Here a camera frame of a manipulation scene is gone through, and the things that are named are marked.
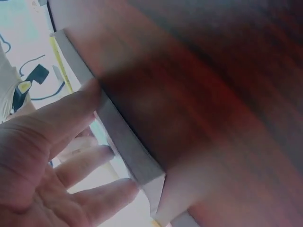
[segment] dark wood grain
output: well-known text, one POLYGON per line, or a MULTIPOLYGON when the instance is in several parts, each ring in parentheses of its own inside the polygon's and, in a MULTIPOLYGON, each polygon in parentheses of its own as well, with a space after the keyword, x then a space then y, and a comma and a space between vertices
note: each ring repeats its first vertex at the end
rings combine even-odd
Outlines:
POLYGON ((158 219, 303 225, 303 3, 49 0, 167 171, 158 219))

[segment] black cable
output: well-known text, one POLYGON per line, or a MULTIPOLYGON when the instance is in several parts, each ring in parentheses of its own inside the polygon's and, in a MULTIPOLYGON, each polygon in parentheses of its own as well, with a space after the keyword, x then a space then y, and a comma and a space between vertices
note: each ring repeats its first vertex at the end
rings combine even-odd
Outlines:
POLYGON ((59 92, 62 90, 62 88, 64 87, 64 85, 65 85, 65 82, 63 82, 63 83, 61 84, 61 86, 59 87, 59 89, 58 89, 54 94, 52 94, 52 95, 50 95, 50 96, 46 96, 46 97, 43 97, 43 98, 32 98, 31 100, 32 100, 32 101, 41 101, 41 100, 44 100, 44 99, 47 99, 47 98, 51 98, 51 97, 53 97, 53 96, 59 94, 59 92))
POLYGON ((9 46, 9 49, 5 52, 5 53, 8 53, 10 50, 11 50, 11 45, 9 42, 5 41, 4 38, 2 37, 2 35, 0 34, 0 39, 2 40, 2 42, 6 45, 9 46))
POLYGON ((39 57, 37 57, 37 58, 34 58, 34 59, 32 59, 32 60, 29 60, 29 61, 27 61, 27 62, 25 62, 25 63, 20 67, 20 69, 19 69, 20 77, 23 77, 23 76, 24 76, 24 74, 22 73, 22 68, 23 68, 26 64, 30 63, 31 61, 36 61, 36 60, 38 60, 38 59, 40 59, 40 58, 43 58, 43 57, 45 57, 45 54, 43 54, 43 55, 41 55, 41 56, 39 56, 39 57))
MULTIPOLYGON (((10 44, 9 42, 5 41, 4 38, 3 38, 3 36, 2 36, 1 34, 0 34, 0 39, 1 39, 1 41, 2 41, 4 44, 6 44, 6 45, 9 46, 9 49, 5 52, 5 53, 8 53, 8 52, 11 50, 11 44, 10 44)), ((36 60, 38 60, 38 59, 40 59, 40 58, 42 58, 42 57, 45 57, 45 54, 43 54, 43 55, 41 55, 41 56, 39 56, 39 57, 37 57, 37 58, 35 58, 35 59, 31 59, 31 60, 25 62, 25 63, 20 67, 20 69, 19 69, 20 77, 23 77, 23 76, 24 76, 24 74, 22 73, 22 68, 23 68, 26 64, 28 64, 28 63, 30 63, 30 62, 32 62, 32 61, 36 61, 36 60)), ((50 95, 50 96, 46 96, 46 97, 43 97, 43 98, 32 98, 31 100, 32 100, 32 101, 41 101, 41 100, 44 100, 44 99, 47 99, 47 98, 51 98, 51 97, 53 97, 53 96, 59 94, 59 92, 63 89, 64 85, 65 85, 65 82, 63 82, 63 83, 60 85, 59 89, 58 89, 54 94, 52 94, 52 95, 50 95)))

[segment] yellow object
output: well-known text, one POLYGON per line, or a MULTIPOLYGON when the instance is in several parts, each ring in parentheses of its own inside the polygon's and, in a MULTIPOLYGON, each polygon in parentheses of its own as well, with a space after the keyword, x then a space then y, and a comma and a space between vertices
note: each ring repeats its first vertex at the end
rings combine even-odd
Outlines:
POLYGON ((22 94, 24 94, 30 89, 31 86, 32 86, 32 82, 24 81, 18 85, 18 89, 22 94))
POLYGON ((63 66, 63 63, 62 63, 62 60, 61 60, 61 57, 60 57, 60 54, 59 54, 59 51, 58 51, 58 47, 56 45, 56 40, 52 36, 50 37, 50 43, 51 43, 51 46, 53 48, 53 53, 55 54, 56 60, 57 60, 57 62, 59 64, 61 74, 63 75, 63 80, 65 82, 65 85, 67 86, 69 92, 73 93, 74 91, 73 91, 73 89, 71 87, 70 80, 68 79, 68 76, 66 74, 65 68, 63 66))
POLYGON ((161 227, 155 220, 151 222, 154 227, 161 227))

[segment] wooden panel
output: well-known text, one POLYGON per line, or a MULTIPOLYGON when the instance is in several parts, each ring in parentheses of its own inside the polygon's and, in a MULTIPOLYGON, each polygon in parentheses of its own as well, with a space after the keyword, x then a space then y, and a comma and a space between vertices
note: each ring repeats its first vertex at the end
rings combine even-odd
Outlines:
POLYGON ((195 204, 204 227, 301 226, 301 1, 49 2, 166 170, 162 223, 195 204))

